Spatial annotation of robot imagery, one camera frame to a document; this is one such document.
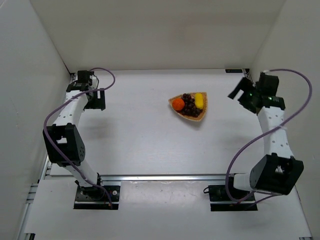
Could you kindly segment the yellow fake banana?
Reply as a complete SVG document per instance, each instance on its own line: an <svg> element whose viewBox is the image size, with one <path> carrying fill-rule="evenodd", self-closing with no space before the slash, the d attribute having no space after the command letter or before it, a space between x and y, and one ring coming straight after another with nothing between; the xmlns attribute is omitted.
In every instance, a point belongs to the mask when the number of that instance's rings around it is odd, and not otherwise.
<svg viewBox="0 0 320 240"><path fill-rule="evenodd" d="M204 97L200 92L197 92L194 95L194 104L196 106L197 109L202 110L204 107Z"/></svg>

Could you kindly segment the purple fake grape bunch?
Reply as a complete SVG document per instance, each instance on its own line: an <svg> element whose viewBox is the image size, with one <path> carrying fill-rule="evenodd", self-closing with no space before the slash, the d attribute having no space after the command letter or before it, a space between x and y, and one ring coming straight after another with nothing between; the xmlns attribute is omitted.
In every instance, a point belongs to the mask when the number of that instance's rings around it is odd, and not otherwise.
<svg viewBox="0 0 320 240"><path fill-rule="evenodd" d="M184 102L184 107L179 111L182 115L197 118L203 111L196 107L196 99L191 94L184 93L181 99Z"/></svg>

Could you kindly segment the orange fake orange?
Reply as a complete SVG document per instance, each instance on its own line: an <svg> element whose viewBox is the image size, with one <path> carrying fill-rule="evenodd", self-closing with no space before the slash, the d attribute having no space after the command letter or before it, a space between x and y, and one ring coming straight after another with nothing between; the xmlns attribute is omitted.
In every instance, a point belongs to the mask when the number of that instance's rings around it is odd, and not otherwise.
<svg viewBox="0 0 320 240"><path fill-rule="evenodd" d="M182 111L183 108L185 107L185 102L182 98L176 98L172 101L172 108L179 112Z"/></svg>

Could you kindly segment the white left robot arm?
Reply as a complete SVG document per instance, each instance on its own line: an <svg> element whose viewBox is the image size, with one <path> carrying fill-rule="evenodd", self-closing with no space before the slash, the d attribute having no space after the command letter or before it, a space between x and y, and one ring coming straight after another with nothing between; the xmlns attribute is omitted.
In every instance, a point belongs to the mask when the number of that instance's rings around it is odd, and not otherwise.
<svg viewBox="0 0 320 240"><path fill-rule="evenodd" d="M105 110L105 93L97 90L99 79L92 70L79 70L74 74L65 93L64 106L58 117L43 131L43 138L49 160L68 170L76 179L79 189L86 195L103 195L101 177L85 160L86 148L78 131L78 124L84 110Z"/></svg>

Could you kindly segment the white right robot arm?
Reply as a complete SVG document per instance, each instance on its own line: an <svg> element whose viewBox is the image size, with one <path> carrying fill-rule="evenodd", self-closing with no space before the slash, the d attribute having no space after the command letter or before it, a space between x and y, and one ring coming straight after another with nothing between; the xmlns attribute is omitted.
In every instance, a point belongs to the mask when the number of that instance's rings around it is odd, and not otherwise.
<svg viewBox="0 0 320 240"><path fill-rule="evenodd" d="M244 77L228 95L234 99L239 91L242 95L239 103L256 114L262 134L245 146L234 156L238 156L251 144L262 139L264 156L247 173L236 173L226 176L226 187L247 192L265 192L271 195L288 195L304 170L304 164L297 160L289 146L285 124L298 115L306 106L293 115L285 118L285 101L277 96L279 78L270 75L269 71L260 73L259 80L252 83Z"/></svg>

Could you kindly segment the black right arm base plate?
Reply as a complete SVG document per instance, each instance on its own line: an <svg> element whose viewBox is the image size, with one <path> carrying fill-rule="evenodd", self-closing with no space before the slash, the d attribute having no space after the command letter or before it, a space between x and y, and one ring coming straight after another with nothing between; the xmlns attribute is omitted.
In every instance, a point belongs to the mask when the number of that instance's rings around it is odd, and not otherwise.
<svg viewBox="0 0 320 240"><path fill-rule="evenodd" d="M254 195L240 203L232 201L227 195L225 185L208 185L204 188L203 193L209 196L211 212L253 212L258 210L258 207L254 205L256 202Z"/></svg>

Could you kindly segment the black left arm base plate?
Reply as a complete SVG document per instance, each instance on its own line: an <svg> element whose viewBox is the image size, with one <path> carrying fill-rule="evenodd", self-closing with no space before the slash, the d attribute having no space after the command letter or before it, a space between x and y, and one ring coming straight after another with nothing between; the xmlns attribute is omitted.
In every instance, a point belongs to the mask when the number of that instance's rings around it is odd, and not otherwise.
<svg viewBox="0 0 320 240"><path fill-rule="evenodd" d="M103 190L95 187L78 186L73 208L75 210L118 210L121 193L120 182L104 184L103 187L110 196L111 204Z"/></svg>

